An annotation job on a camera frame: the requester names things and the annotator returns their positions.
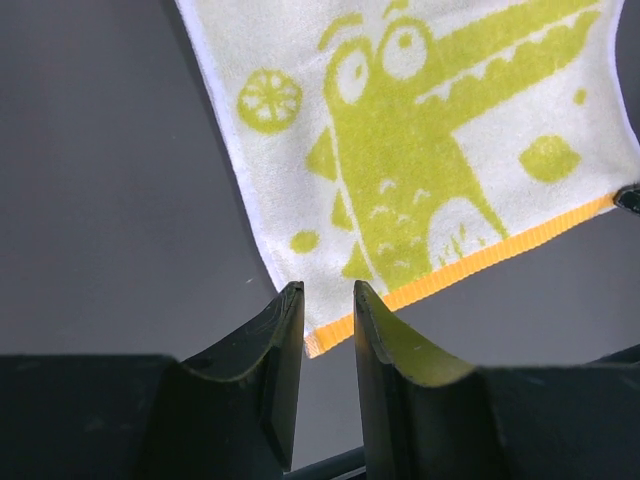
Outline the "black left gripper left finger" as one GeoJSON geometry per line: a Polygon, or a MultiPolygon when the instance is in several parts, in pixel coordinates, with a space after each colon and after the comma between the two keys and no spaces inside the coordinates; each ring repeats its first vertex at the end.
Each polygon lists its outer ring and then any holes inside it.
{"type": "Polygon", "coordinates": [[[192,357],[5,355],[5,479],[280,479],[292,464],[304,286],[192,357]]]}

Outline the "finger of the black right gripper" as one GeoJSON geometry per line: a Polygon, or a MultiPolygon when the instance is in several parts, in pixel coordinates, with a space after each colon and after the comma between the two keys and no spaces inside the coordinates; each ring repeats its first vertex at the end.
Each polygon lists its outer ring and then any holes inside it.
{"type": "Polygon", "coordinates": [[[632,214],[640,214],[640,184],[625,186],[614,196],[614,205],[632,214]]]}

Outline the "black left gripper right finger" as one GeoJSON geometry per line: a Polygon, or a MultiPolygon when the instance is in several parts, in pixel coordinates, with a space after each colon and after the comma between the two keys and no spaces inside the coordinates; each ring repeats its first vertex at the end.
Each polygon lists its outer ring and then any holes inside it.
{"type": "Polygon", "coordinates": [[[354,285],[371,479],[635,479],[639,350],[572,366],[470,364],[354,285]]]}

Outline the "lime green print towel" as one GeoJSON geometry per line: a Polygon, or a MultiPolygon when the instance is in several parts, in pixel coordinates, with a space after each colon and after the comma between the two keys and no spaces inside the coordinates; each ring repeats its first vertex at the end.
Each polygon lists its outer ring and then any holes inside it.
{"type": "Polygon", "coordinates": [[[611,210],[639,179],[619,1],[181,1],[259,253],[307,354],[611,210]]]}

